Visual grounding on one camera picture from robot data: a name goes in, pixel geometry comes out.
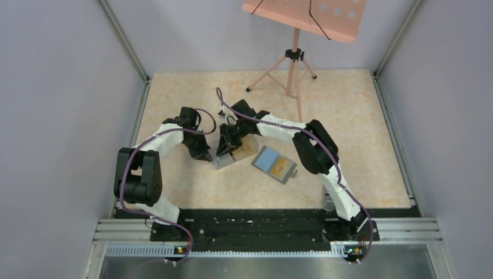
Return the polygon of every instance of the music stand tripod legs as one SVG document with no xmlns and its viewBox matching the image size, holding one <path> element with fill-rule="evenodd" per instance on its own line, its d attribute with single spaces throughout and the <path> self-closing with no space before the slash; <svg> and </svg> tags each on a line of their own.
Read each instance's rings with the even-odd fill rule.
<svg viewBox="0 0 493 279">
<path fill-rule="evenodd" d="M 298 41 L 299 41 L 299 28 L 295 28 L 292 48 L 286 50 L 284 56 L 281 59 L 279 59 L 271 68 L 266 70 L 259 78 L 257 78 L 254 82 L 252 82 L 252 84 L 250 84 L 246 88 L 246 91 L 250 92 L 250 90 L 253 89 L 253 87 L 257 85 L 257 83 L 263 80 L 264 77 L 269 76 L 286 91 L 286 96 L 292 97 L 298 101 L 298 119 L 300 122 L 303 122 L 302 113 L 301 113 L 301 89 L 299 83 L 301 82 L 301 80 L 303 79 L 303 77 L 306 75 L 307 72 L 310 72 L 313 79 L 316 79 L 317 75 L 313 71 L 312 67 L 310 67 L 308 62 L 303 59 L 305 56 L 305 52 L 301 51 L 301 49 L 298 48 Z M 286 58 L 289 58 L 291 61 L 290 61 L 290 70 L 288 73 L 288 83 L 287 86 L 284 86 L 284 84 L 280 83 L 276 78 L 274 78 L 270 74 L 270 72 L 273 71 L 277 66 L 279 66 L 279 64 L 281 64 Z M 303 64 L 305 64 L 306 67 L 306 71 L 301 77 L 299 76 L 299 61 L 303 62 Z M 294 88 L 291 89 L 293 73 L 295 74 L 296 95 L 292 94 Z"/>
</svg>

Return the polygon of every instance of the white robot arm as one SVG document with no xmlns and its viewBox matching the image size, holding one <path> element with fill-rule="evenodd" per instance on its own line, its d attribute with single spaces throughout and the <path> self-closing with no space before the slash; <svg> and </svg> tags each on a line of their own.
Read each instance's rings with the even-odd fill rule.
<svg viewBox="0 0 493 279">
<path fill-rule="evenodd" d="M 257 134 L 265 137 L 278 138 L 286 142 L 293 142 L 303 166 L 309 172 L 318 175 L 326 191 L 332 197 L 340 220 L 348 222 L 356 231 L 359 231 L 363 227 L 367 220 L 366 215 L 346 192 L 346 189 L 349 191 L 349 188 L 344 177 L 341 178 L 341 184 L 345 188 L 338 185 L 338 174 L 335 165 L 328 158 L 327 154 L 318 144 L 313 145 L 307 135 L 297 130 L 280 127 L 280 125 L 285 125 L 309 130 L 316 134 L 322 140 L 322 143 L 331 151 L 331 154 L 339 160 L 337 146 L 320 122 L 312 120 L 310 123 L 296 123 L 275 117 L 265 111 L 255 113 L 244 100 L 237 102 L 232 108 L 243 114 L 275 123 L 276 125 L 256 123 L 238 116 L 235 125 L 222 124 L 220 126 L 221 136 L 217 151 L 218 156 L 239 148 L 241 146 L 241 138 L 247 134 Z M 180 117 L 164 121 L 156 134 L 180 127 L 197 130 L 199 129 L 197 115 L 198 112 L 194 109 L 182 108 Z M 143 210 L 174 223 L 178 222 L 180 209 L 172 204 L 162 193 L 160 160 L 166 156 L 172 147 L 180 143 L 188 147 L 192 158 L 211 161 L 212 158 L 208 153 L 209 146 L 207 146 L 203 135 L 182 131 L 170 132 L 157 137 L 157 139 L 144 145 L 139 150 L 138 156 L 132 162 L 132 169 L 142 168 L 142 175 L 129 175 L 124 188 L 124 200 L 126 202 L 136 203 Z M 123 170 L 132 151 L 132 148 L 122 148 L 118 155 L 115 177 L 115 196 L 117 197 L 120 192 Z"/>
</svg>

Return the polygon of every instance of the pink music stand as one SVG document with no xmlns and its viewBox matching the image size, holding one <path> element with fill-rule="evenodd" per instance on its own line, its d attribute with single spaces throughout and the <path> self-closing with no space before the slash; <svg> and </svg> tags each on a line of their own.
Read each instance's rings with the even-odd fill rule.
<svg viewBox="0 0 493 279">
<path fill-rule="evenodd" d="M 308 71 L 314 79 L 317 78 L 317 75 L 304 59 L 305 52 L 298 48 L 299 31 L 305 30 L 318 35 L 326 35 L 331 40 L 339 42 L 352 42 L 358 36 L 366 0 L 311 0 L 311 14 L 317 22 L 309 14 L 309 5 L 310 0 L 245 0 L 243 5 L 243 10 L 249 13 L 255 11 L 255 15 L 294 27 L 291 49 L 286 50 L 284 56 L 252 82 L 246 91 L 249 92 L 264 77 L 269 76 L 286 91 L 286 96 L 297 99 L 300 122 L 302 122 L 300 80 Z M 286 58 L 291 61 L 287 86 L 284 86 L 270 72 Z M 301 78 L 299 76 L 299 61 L 303 62 L 307 69 Z M 296 95 L 292 94 L 293 90 L 291 89 L 293 73 L 296 77 Z"/>
</svg>

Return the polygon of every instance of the metal frame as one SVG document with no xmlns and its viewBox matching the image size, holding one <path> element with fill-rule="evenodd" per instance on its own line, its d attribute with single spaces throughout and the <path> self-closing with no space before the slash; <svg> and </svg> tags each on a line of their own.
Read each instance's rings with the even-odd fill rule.
<svg viewBox="0 0 493 279">
<path fill-rule="evenodd" d="M 125 35 L 125 32 L 123 31 L 122 26 L 116 19 L 115 14 L 113 13 L 113 10 L 111 10 L 111 7 L 109 6 L 108 2 L 106 0 L 97 0 L 101 9 L 105 13 L 106 18 L 108 19 L 108 22 L 115 32 L 116 38 L 118 41 L 122 44 L 123 50 L 127 54 L 128 58 L 130 59 L 130 62 L 132 65 L 135 67 L 136 71 L 142 78 L 142 80 L 146 83 L 149 80 L 149 76 L 145 73 L 144 67 L 142 66 L 142 63 L 140 62 L 134 48 L 130 44 L 130 41 L 128 40 L 127 36 Z"/>
<path fill-rule="evenodd" d="M 115 34 L 122 44 L 125 52 L 131 63 L 134 65 L 136 71 L 141 76 L 145 89 L 142 94 L 142 100 L 138 110 L 138 114 L 134 123 L 133 133 L 130 139 L 130 146 L 133 146 L 137 140 L 137 134 L 140 127 L 140 122 L 142 120 L 142 115 L 144 113 L 145 103 L 147 101 L 147 96 L 150 89 L 150 78 L 145 73 L 145 70 L 140 63 L 137 54 L 133 50 L 130 42 L 128 41 L 121 25 L 118 23 L 116 16 L 112 12 L 110 6 L 106 0 L 97 0 L 100 4 L 105 16 L 109 20 L 109 24 L 112 26 Z M 378 100 L 380 102 L 382 112 L 387 124 L 389 135 L 391 137 L 392 145 L 398 160 L 399 167 L 401 169 L 402 177 L 406 186 L 406 190 L 409 194 L 409 198 L 412 205 L 419 205 L 419 199 L 413 189 L 412 176 L 409 173 L 408 167 L 405 162 L 405 154 L 399 143 L 398 134 L 395 131 L 394 122 L 392 119 L 392 113 L 387 106 L 387 101 L 385 95 L 382 93 L 380 86 L 380 74 L 384 70 L 389 58 L 394 53 L 395 48 L 402 41 L 403 36 L 407 32 L 409 25 L 416 16 L 416 13 L 421 9 L 426 0 L 415 0 L 408 16 L 401 25 L 396 37 L 394 38 L 392 44 L 384 55 L 382 61 L 380 62 L 378 69 L 372 74 L 374 86 L 377 92 Z M 112 208 L 109 218 L 112 218 L 116 207 Z M 375 218 L 374 219 L 378 225 L 378 233 L 380 235 L 379 241 L 374 241 L 375 245 L 413 245 L 413 244 L 425 244 L 427 245 L 428 252 L 430 255 L 431 264 L 435 271 L 435 275 L 438 279 L 453 279 L 455 278 L 453 272 L 453 265 L 450 257 L 445 249 L 443 239 L 440 233 L 440 229 L 435 218 Z M 90 255 L 88 257 L 84 277 L 86 279 L 96 279 L 99 278 L 101 270 L 103 268 L 103 261 L 106 252 L 110 249 L 112 256 L 136 255 L 136 251 L 142 250 L 131 250 L 130 252 L 125 251 L 122 245 L 126 248 L 143 248 L 143 247 L 161 247 L 166 248 L 168 245 L 184 245 L 181 242 L 150 242 L 149 237 L 151 235 L 151 229 L 144 224 L 143 219 L 102 219 L 99 221 L 94 239 L 92 242 L 92 247 L 90 250 Z M 191 257 L 323 257 L 323 256 L 343 256 L 338 250 L 344 245 L 354 245 L 356 242 L 351 241 L 338 241 L 331 242 L 331 246 L 334 247 L 332 251 L 327 251 L 326 253 L 320 252 L 292 252 L 292 253 L 242 253 L 242 252 L 216 252 L 216 253 L 204 253 L 204 252 L 191 252 Z"/>
</svg>

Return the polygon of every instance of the metal floor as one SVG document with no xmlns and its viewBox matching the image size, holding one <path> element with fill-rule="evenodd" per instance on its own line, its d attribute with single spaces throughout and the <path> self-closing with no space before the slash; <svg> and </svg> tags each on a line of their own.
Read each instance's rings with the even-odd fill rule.
<svg viewBox="0 0 493 279">
<path fill-rule="evenodd" d="M 378 245 L 361 266 L 336 258 L 193 258 L 173 267 L 151 263 L 132 272 L 149 258 L 106 257 L 100 279 L 262 279 L 262 278 L 436 278 L 425 245 Z"/>
</svg>

